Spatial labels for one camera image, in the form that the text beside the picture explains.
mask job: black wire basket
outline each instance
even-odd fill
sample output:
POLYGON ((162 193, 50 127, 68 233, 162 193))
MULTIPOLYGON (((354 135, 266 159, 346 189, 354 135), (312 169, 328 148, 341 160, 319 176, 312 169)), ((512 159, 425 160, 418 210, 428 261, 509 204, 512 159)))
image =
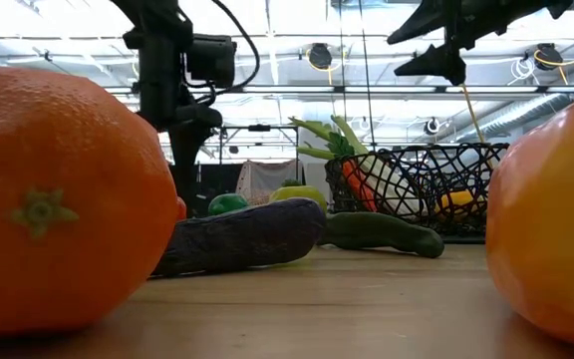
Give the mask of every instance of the black wire basket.
POLYGON ((492 170, 508 144, 409 146, 325 165, 332 211, 380 212, 444 235, 481 235, 492 170))

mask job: eggplant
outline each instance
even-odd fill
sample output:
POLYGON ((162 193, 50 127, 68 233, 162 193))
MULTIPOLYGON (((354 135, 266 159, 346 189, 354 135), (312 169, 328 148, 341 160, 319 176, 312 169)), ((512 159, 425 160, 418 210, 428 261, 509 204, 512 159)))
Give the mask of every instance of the eggplant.
POLYGON ((326 218, 309 198, 291 198, 176 224, 153 271, 176 276, 287 263, 304 257, 322 238, 326 218))

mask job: wooden table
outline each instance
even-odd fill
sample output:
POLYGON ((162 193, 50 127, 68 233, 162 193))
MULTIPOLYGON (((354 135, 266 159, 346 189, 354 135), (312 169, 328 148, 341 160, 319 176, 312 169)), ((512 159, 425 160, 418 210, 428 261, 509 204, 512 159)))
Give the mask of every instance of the wooden table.
POLYGON ((154 280, 100 325, 0 358, 573 358, 513 314, 484 248, 440 259, 316 249, 288 265, 154 280))

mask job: green pepper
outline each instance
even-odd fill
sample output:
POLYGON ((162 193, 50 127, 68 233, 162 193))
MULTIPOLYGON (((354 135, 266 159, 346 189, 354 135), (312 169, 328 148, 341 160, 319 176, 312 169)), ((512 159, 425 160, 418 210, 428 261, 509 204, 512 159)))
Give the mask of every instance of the green pepper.
POLYGON ((207 212, 209 213, 209 215, 218 215, 233 210, 247 208, 248 206, 249 204, 247 204, 247 200, 245 200, 245 198, 242 195, 236 193, 226 193, 217 195, 209 203, 207 212))
POLYGON ((303 197, 303 198, 310 198, 314 199, 323 211, 327 213, 327 202, 325 201, 325 197, 319 190, 317 190, 312 185, 290 185, 290 186, 283 186, 281 188, 276 189, 271 196, 269 197, 269 202, 275 202, 277 200, 289 199, 289 198, 296 198, 296 197, 303 197))

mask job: zucchini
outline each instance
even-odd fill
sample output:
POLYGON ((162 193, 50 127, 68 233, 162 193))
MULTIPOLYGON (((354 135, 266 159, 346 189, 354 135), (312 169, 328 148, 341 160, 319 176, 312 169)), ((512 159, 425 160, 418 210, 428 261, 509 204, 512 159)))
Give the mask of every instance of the zucchini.
POLYGON ((325 234, 318 242, 323 244, 342 249, 392 247, 427 258, 444 252, 444 243, 434 230, 372 212, 328 214, 325 234))
POLYGON ((325 214, 308 198, 292 198, 178 222, 152 275, 235 271, 287 263, 307 255, 325 230, 325 214))

